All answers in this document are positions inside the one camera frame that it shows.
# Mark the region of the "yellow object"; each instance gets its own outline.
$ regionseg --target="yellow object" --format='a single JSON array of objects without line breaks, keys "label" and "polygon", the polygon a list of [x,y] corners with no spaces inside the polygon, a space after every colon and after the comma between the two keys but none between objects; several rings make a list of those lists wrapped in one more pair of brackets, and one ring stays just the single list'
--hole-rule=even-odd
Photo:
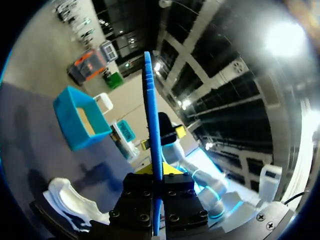
[{"label": "yellow object", "polygon": [[148,140],[143,140],[143,141],[140,142],[140,146],[141,146],[143,151],[147,150],[146,143],[148,143]]},{"label": "yellow object", "polygon": [[177,128],[175,129],[175,132],[176,132],[176,135],[177,135],[178,139],[181,139],[181,138],[183,138],[184,136],[187,135],[185,126],[179,126],[179,127],[177,127]]},{"label": "yellow object", "polygon": [[96,133],[95,133],[94,129],[92,128],[84,109],[81,108],[81,107],[77,107],[76,110],[77,110],[78,115],[79,115],[79,117],[81,119],[81,122],[84,125],[84,128],[85,128],[86,132],[89,135],[95,135]]},{"label": "yellow object", "polygon": [[[183,174],[183,172],[179,171],[178,169],[175,169],[173,166],[170,166],[168,163],[163,162],[163,174],[168,175],[170,173],[173,174]],[[139,171],[136,172],[136,174],[153,174],[152,171],[152,164],[150,163],[149,165],[145,166],[144,168],[140,169]]]}]

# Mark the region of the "cable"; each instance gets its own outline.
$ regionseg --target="cable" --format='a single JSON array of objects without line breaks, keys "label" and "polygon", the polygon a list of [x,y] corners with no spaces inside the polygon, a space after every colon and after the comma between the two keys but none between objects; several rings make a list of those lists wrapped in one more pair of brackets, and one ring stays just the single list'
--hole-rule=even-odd
[{"label": "cable", "polygon": [[309,192],[310,192],[309,190],[300,192],[300,193],[294,195],[293,197],[290,197],[290,198],[289,198],[287,201],[285,201],[283,204],[284,204],[284,205],[287,205],[288,203],[290,203],[291,201],[295,200],[296,198],[304,195],[305,193],[309,193]]}]

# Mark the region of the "bright light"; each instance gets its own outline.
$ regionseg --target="bright light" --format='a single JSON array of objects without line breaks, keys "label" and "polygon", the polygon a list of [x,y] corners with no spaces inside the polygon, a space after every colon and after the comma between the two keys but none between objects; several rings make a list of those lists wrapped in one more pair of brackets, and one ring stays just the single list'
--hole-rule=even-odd
[{"label": "bright light", "polygon": [[310,111],[306,115],[306,120],[308,122],[308,129],[310,129],[312,133],[315,132],[320,125],[320,112],[314,110]]},{"label": "bright light", "polygon": [[212,142],[207,142],[206,144],[205,144],[205,150],[209,150],[210,148],[212,148],[213,147],[213,143]]},{"label": "bright light", "polygon": [[160,68],[161,68],[161,64],[160,64],[159,62],[157,62],[157,63],[155,64],[154,70],[155,70],[155,71],[159,71]]},{"label": "bright light", "polygon": [[183,110],[186,110],[187,107],[190,106],[190,105],[191,105],[191,101],[189,99],[186,99],[186,100],[184,100],[182,102],[182,106],[181,107],[182,107]]},{"label": "bright light", "polygon": [[291,56],[297,54],[303,46],[305,32],[297,23],[281,23],[275,25],[268,33],[266,45],[275,56]]}]

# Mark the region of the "blue plastic bin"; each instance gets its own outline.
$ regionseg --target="blue plastic bin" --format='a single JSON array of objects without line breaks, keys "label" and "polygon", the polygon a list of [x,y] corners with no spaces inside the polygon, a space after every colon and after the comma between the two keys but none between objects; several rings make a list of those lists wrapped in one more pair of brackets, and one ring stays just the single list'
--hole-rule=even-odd
[{"label": "blue plastic bin", "polygon": [[[100,142],[112,132],[96,101],[71,86],[60,93],[53,102],[53,108],[61,131],[72,151]],[[95,135],[87,132],[77,108],[84,110]]]}]

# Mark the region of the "ceiling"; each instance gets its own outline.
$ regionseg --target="ceiling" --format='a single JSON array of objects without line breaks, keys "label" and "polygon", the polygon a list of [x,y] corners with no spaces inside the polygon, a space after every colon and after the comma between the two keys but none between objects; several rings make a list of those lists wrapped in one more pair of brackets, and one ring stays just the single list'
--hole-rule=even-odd
[{"label": "ceiling", "polygon": [[[308,97],[312,105],[319,106],[319,98],[310,97],[312,88],[319,86],[314,74],[318,67],[314,65],[314,55],[307,49],[291,60],[275,57],[265,47],[270,26],[282,21],[295,22],[281,1],[212,2],[220,6],[209,19],[203,17],[210,12],[209,8],[203,8],[208,1],[176,0],[172,3],[165,24],[161,23],[165,26],[165,37],[155,57],[161,65],[155,76],[184,124],[200,121],[193,135],[202,149],[212,159],[221,159],[228,166],[241,169],[229,171],[229,175],[258,191],[264,162],[246,157],[248,174],[255,177],[245,182],[241,153],[207,150],[206,143],[269,154],[271,164],[293,170],[301,136],[301,99]],[[207,26],[197,38],[194,26],[201,28],[206,21]],[[166,37],[168,35],[177,43]],[[197,38],[194,46],[190,45],[192,38]],[[247,70],[239,69],[236,60]],[[238,72],[226,80],[226,75],[232,75],[230,71]],[[210,87],[210,81],[219,78],[223,78],[224,83]],[[310,82],[301,85],[306,78]],[[209,89],[206,94],[190,100],[194,92],[203,88]],[[185,109],[182,108],[184,101],[191,101]],[[217,162],[215,165],[226,170]]]},{"label": "ceiling", "polygon": [[155,48],[161,9],[157,1],[92,0],[101,28],[112,41],[123,77],[142,68],[144,51]]}]

